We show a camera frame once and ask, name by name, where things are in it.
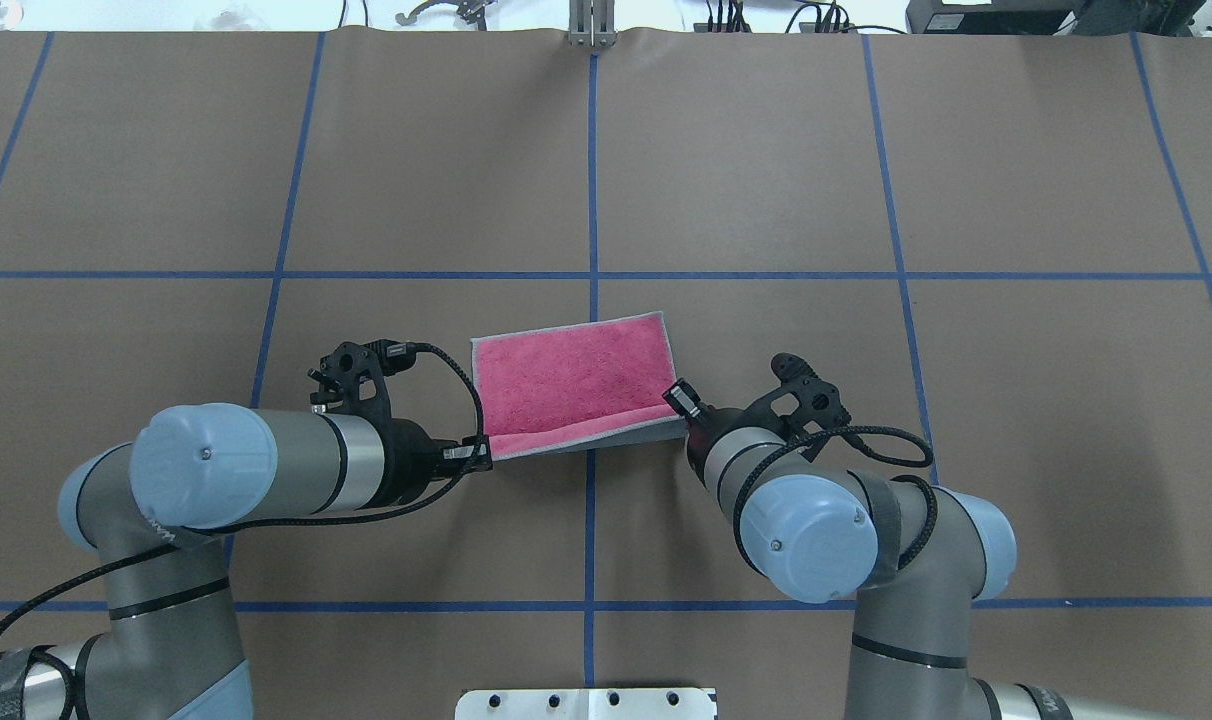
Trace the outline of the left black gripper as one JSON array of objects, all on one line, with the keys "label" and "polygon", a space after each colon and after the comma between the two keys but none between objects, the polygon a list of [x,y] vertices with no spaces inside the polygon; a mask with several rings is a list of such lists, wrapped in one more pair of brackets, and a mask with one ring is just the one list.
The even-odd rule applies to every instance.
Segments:
[{"label": "left black gripper", "polygon": [[385,472],[379,484],[379,505],[408,505],[429,482],[491,472],[490,436],[436,439],[415,421],[394,418],[379,427]]}]

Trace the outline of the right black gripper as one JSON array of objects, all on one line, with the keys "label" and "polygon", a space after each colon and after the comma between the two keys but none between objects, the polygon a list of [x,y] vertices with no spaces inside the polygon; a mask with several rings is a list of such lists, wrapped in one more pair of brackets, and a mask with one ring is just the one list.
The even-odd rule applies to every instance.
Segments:
[{"label": "right black gripper", "polygon": [[764,428],[751,423],[747,410],[707,405],[694,387],[684,378],[678,378],[662,392],[662,398],[685,423],[685,461],[697,478],[705,478],[708,456],[720,439],[734,430]]}]

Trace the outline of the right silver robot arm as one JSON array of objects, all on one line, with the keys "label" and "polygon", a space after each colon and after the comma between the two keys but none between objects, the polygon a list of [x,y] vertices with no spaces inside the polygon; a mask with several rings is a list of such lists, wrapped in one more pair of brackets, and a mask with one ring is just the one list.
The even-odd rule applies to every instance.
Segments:
[{"label": "right silver robot arm", "polygon": [[711,406],[685,381],[664,398],[747,565],[799,602],[854,598],[845,718],[1149,718],[973,676],[973,602],[1002,593],[1016,568],[1007,516],[920,478],[930,442],[854,424],[836,387],[808,366],[776,375],[779,387],[743,408]]}]

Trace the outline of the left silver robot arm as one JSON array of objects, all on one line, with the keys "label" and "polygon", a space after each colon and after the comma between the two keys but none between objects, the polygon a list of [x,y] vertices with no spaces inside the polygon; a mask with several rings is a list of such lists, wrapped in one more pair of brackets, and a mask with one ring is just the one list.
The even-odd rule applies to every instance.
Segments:
[{"label": "left silver robot arm", "polygon": [[61,488],[59,524],[98,568],[0,621],[1,638],[42,602],[103,578],[109,629],[0,653],[0,719],[253,718],[225,537],[396,518],[427,505],[431,482],[490,465],[482,433],[434,439],[413,421],[162,410]]}]

